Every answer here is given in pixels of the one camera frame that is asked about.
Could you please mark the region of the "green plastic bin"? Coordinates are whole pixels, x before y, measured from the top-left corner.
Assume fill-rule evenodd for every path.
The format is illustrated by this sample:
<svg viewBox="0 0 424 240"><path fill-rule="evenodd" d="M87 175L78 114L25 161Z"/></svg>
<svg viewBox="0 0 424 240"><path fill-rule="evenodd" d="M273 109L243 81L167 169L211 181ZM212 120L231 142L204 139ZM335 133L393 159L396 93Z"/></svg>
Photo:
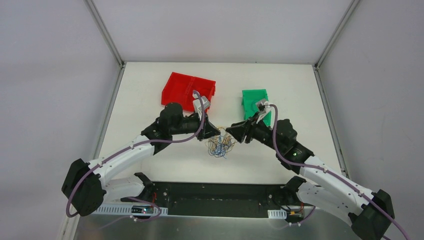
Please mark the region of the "green plastic bin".
<svg viewBox="0 0 424 240"><path fill-rule="evenodd" d="M266 89L244 89L241 91L242 100L241 105L244 112L244 120L247 120L249 117L252 117L256 112L259 111L256 103L262 99L268 99L268 93Z"/></svg>

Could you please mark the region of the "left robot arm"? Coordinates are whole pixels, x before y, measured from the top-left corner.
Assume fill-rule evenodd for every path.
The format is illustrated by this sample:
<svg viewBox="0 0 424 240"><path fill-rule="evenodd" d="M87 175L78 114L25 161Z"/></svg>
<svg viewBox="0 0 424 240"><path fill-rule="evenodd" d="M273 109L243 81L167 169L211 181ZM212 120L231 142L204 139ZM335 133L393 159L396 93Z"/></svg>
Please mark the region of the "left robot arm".
<svg viewBox="0 0 424 240"><path fill-rule="evenodd" d="M173 139L174 135L188 134L189 137L183 139L183 142L218 136L220 130L209 122L206 113L210 102L202 97L195 99L192 104L194 113L185 116L179 103L168 103L152 124L115 153L88 162L80 158L75 160L61 187L67 198L66 215L74 217L70 212L70 208L74 207L76 214L88 216L103 202L121 198L135 197L143 203L149 201L153 189L141 173L120 179L115 176L136 162L158 154L170 144L178 143Z"/></svg>

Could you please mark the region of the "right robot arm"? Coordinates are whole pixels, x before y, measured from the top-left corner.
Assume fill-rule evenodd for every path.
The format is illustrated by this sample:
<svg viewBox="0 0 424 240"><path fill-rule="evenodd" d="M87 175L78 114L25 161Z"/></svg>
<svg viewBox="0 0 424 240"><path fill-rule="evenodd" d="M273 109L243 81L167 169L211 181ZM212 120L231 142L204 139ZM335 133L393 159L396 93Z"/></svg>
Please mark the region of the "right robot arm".
<svg viewBox="0 0 424 240"><path fill-rule="evenodd" d="M256 140L276 152L288 170L296 173L285 186L284 200L290 205L300 201L316 206L348 224L362 240L380 240L394 218L391 196L373 191L334 172L314 153L299 143L289 119L274 127L249 118L226 128L240 143Z"/></svg>

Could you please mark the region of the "red plastic bin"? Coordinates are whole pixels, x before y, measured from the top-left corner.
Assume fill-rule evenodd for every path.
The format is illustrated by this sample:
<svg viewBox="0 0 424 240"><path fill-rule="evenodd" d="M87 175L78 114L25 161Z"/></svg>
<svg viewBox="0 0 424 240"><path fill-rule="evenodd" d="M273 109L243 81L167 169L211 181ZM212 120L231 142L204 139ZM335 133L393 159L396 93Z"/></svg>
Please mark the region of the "red plastic bin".
<svg viewBox="0 0 424 240"><path fill-rule="evenodd" d="M193 90L209 101L215 95L216 81L172 72L161 93L161 104L178 103L185 112L194 112Z"/></svg>

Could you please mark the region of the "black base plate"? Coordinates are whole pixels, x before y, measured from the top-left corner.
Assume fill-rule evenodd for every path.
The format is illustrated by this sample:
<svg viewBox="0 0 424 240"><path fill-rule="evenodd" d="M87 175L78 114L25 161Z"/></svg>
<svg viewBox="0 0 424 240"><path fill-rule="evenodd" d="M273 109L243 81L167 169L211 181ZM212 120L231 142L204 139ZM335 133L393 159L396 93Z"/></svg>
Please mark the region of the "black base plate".
<svg viewBox="0 0 424 240"><path fill-rule="evenodd" d="M269 218L273 211L291 223L303 220L308 205L279 184L156 181L137 196L167 209L169 216Z"/></svg>

